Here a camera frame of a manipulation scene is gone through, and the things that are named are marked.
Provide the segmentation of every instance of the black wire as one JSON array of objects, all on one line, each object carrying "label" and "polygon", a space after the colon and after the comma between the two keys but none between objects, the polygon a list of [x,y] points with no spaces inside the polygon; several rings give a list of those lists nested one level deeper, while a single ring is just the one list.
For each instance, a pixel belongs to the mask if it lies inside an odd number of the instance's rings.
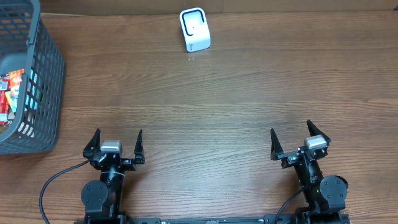
[{"label": "black wire", "polygon": [[58,174],[55,174],[54,176],[52,176],[51,178],[49,178],[49,180],[44,184],[43,189],[42,189],[42,191],[41,191],[41,193],[40,193],[39,207],[40,207],[40,213],[41,213],[42,216],[43,216],[43,219],[44,219],[45,224],[50,224],[50,222],[49,222],[49,220],[47,219],[47,217],[45,216],[45,213],[44,213],[44,210],[43,210],[43,195],[44,195],[44,191],[45,191],[45,189],[47,188],[47,186],[49,185],[49,183],[50,183],[51,181],[53,181],[55,178],[61,176],[62,174],[66,173],[66,172],[69,172],[69,171],[71,171],[71,170],[73,170],[73,169],[79,168],[79,167],[81,167],[81,166],[83,166],[83,165],[89,163],[90,161],[91,161],[91,159],[88,159],[88,160],[86,160],[85,162],[82,162],[81,164],[78,164],[78,165],[75,165],[75,166],[73,166],[73,167],[71,167],[71,168],[67,168],[66,170],[63,170],[63,171],[59,172]]},{"label": "black wire", "polygon": [[281,206],[281,208],[279,209],[278,214],[276,214],[276,217],[275,217],[275,224],[278,223],[279,215],[282,213],[282,211],[285,209],[285,207],[286,207],[296,196],[298,196],[301,192],[303,192],[303,190],[305,190],[305,187],[302,187],[298,192],[296,192],[296,194],[293,194],[293,196],[291,196],[289,199],[287,199],[287,201]]}]

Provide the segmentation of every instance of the white device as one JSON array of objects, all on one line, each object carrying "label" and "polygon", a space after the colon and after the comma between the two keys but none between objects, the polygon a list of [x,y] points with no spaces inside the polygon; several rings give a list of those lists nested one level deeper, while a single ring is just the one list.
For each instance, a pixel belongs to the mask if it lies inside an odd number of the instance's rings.
[{"label": "white device", "polygon": [[180,22],[188,52],[210,47],[210,31],[203,9],[196,7],[182,11]]}]

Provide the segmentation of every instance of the wood grain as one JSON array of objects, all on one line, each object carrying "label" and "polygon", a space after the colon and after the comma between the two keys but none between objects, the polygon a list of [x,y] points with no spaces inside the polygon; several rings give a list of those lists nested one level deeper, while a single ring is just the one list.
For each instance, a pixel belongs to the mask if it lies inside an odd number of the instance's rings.
[{"label": "wood grain", "polygon": [[42,11],[59,14],[179,14],[191,7],[206,13],[388,10],[396,0],[41,0]]},{"label": "wood grain", "polygon": [[[60,140],[50,153],[0,157],[0,223],[43,223],[43,184],[83,161],[96,128],[125,156],[144,130],[147,162],[124,192],[133,217],[276,213],[298,182],[269,159],[269,130],[289,151],[307,119],[333,140],[320,166],[348,180],[352,223],[398,222],[396,12],[209,15],[212,45],[192,54],[175,16],[44,22],[67,61]],[[51,183],[51,223],[82,219],[81,188],[99,175],[85,166]]]}]

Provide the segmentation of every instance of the table surface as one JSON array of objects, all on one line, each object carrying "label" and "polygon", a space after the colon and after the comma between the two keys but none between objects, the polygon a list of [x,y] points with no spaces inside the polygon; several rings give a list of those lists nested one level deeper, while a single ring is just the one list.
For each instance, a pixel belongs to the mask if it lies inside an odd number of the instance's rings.
[{"label": "table surface", "polygon": [[[0,223],[43,223],[39,192],[83,161],[96,128],[146,164],[128,172],[133,217],[276,213],[298,189],[270,160],[270,128],[285,151],[311,119],[332,138],[324,176],[349,182],[352,223],[398,222],[398,13],[213,14],[212,45],[188,54],[178,15],[45,18],[67,62],[60,140],[49,153],[0,157]],[[51,223],[84,216],[84,166],[44,196]],[[305,205],[300,196],[285,212]]]}]

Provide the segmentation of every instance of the gray plastic basket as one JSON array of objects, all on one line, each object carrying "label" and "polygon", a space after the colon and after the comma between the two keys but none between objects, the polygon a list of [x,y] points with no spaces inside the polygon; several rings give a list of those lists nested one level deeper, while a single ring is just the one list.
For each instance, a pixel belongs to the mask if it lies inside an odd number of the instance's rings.
[{"label": "gray plastic basket", "polygon": [[65,62],[40,19],[39,0],[1,0],[0,74],[22,68],[17,112],[0,134],[0,154],[55,147],[65,78]]}]

